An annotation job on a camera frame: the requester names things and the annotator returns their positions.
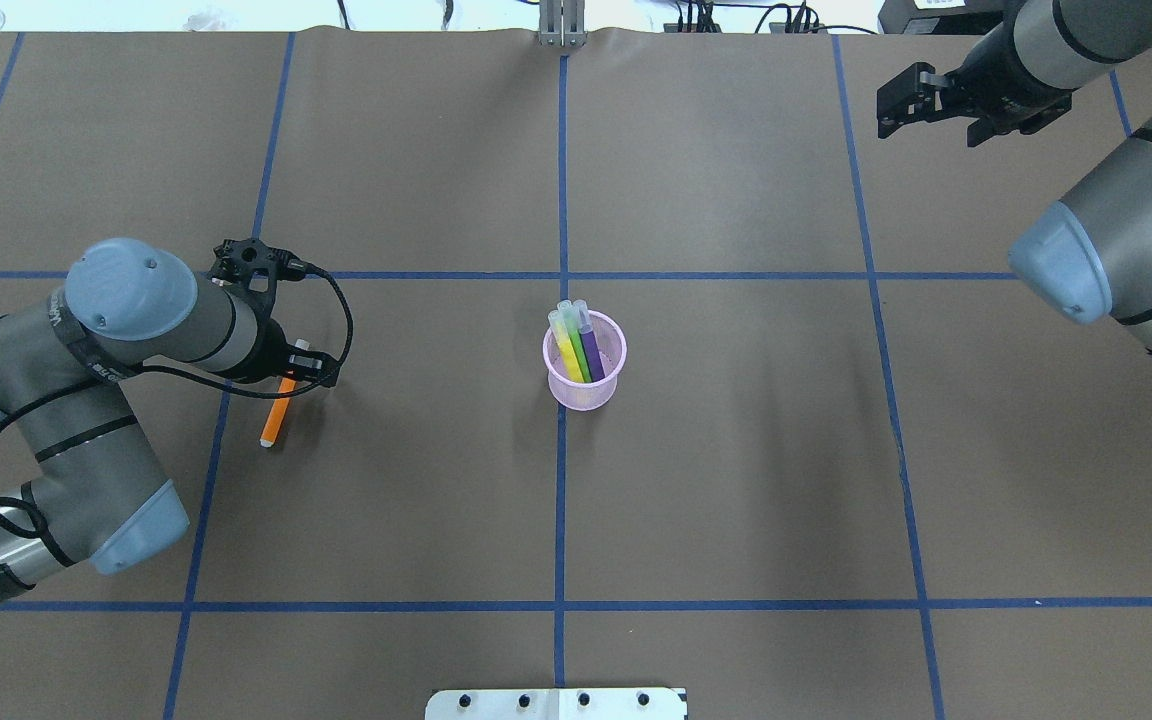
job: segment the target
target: green marker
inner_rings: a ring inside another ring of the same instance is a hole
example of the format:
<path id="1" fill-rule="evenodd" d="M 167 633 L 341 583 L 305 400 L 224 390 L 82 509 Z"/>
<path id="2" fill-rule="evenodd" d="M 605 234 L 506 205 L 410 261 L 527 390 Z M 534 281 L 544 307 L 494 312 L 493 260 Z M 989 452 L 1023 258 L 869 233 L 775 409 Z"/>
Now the green marker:
<path id="1" fill-rule="evenodd" d="M 570 300 L 563 300 L 558 304 L 558 313 L 562 316 L 567 336 L 573 341 L 573 350 L 576 351 L 576 361 L 579 363 L 579 377 L 583 382 L 589 382 L 589 361 L 585 361 L 585 348 L 579 342 L 579 319 L 576 316 L 576 306 L 573 306 Z"/>

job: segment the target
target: orange marker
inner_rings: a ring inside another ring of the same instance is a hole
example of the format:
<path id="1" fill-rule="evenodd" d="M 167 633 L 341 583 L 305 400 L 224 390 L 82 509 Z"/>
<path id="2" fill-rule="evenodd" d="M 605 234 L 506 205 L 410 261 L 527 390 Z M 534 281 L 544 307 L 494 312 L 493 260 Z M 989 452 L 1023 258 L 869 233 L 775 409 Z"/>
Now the orange marker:
<path id="1" fill-rule="evenodd" d="M 296 341 L 296 347 L 301 350 L 308 350 L 310 343 L 303 340 Z M 283 378 L 282 382 L 278 384 L 279 395 L 283 395 L 285 392 L 293 392 L 296 389 L 296 381 L 291 378 Z M 278 439 L 278 430 L 283 427 L 283 417 L 287 415 L 287 407 L 291 404 L 291 397 L 280 397 L 274 401 L 274 406 L 270 408 L 270 418 L 265 420 L 265 429 L 260 432 L 260 447 L 274 447 L 274 441 Z"/>

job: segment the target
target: marker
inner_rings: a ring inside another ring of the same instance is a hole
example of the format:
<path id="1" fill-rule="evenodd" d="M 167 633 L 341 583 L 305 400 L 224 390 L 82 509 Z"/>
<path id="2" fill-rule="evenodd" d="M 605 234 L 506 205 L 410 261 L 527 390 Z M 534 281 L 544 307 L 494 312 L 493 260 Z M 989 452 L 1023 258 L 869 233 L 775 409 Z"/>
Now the marker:
<path id="1" fill-rule="evenodd" d="M 589 363 L 585 361 L 585 347 L 579 342 L 579 318 L 570 300 L 563 300 L 558 304 L 558 312 L 562 314 L 563 327 L 567 328 L 567 340 L 573 343 L 576 351 L 576 363 L 579 364 L 579 381 L 589 382 Z"/>
<path id="2" fill-rule="evenodd" d="M 563 366 L 567 367 L 568 381 L 582 382 L 576 351 L 573 349 L 571 339 L 567 336 L 567 328 L 563 327 L 563 319 L 558 310 L 550 310 L 550 329 L 554 332 L 554 342 L 558 343 L 558 355 L 562 357 Z"/>
<path id="3" fill-rule="evenodd" d="M 308 350 L 310 343 L 303 340 L 296 341 L 296 347 L 298 350 Z M 296 389 L 296 381 L 291 378 L 283 378 L 282 382 L 278 384 L 279 395 L 283 395 L 285 392 L 293 392 Z M 274 406 L 270 408 L 270 418 L 265 420 L 265 429 L 260 432 L 260 447 L 274 447 L 274 441 L 278 439 L 278 430 L 283 427 L 283 416 L 287 415 L 287 407 L 291 404 L 291 397 L 279 397 L 274 401 Z"/>
<path id="4" fill-rule="evenodd" d="M 576 309 L 577 329 L 579 329 L 581 347 L 585 348 L 585 364 L 589 365 L 590 382 L 601 381 L 607 373 L 602 372 L 602 356 L 598 354 L 598 341 L 594 340 L 594 323 L 589 316 L 589 304 L 584 300 L 573 302 Z"/>

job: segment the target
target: pen holder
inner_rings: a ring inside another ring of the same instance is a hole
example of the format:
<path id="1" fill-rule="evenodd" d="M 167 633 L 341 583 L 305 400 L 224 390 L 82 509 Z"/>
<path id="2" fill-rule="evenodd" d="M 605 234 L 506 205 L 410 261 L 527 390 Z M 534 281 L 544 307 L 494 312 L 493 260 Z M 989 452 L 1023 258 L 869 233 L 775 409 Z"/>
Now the pen holder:
<path id="1" fill-rule="evenodd" d="M 590 310 L 589 316 L 590 324 L 594 325 L 598 355 L 607 373 L 600 381 L 573 382 L 567 379 L 562 356 L 558 354 L 558 342 L 554 341 L 554 331 L 545 331 L 545 340 L 540 346 L 545 369 L 550 371 L 550 392 L 554 393 L 554 400 L 573 410 L 594 410 L 611 400 L 612 393 L 616 392 L 621 367 L 626 367 L 626 333 L 607 314 Z"/>

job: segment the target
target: purple marker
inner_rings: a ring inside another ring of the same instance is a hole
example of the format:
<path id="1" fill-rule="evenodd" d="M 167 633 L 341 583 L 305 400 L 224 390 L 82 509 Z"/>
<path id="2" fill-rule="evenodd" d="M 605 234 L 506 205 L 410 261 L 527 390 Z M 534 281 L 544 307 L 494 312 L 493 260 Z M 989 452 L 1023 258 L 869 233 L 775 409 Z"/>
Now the purple marker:
<path id="1" fill-rule="evenodd" d="M 602 372 L 602 356 L 598 354 L 598 341 L 594 340 L 594 324 L 590 320 L 589 304 L 584 300 L 573 302 L 579 319 L 579 344 L 585 348 L 585 363 L 589 364 L 589 381 L 601 381 L 607 373 Z"/>

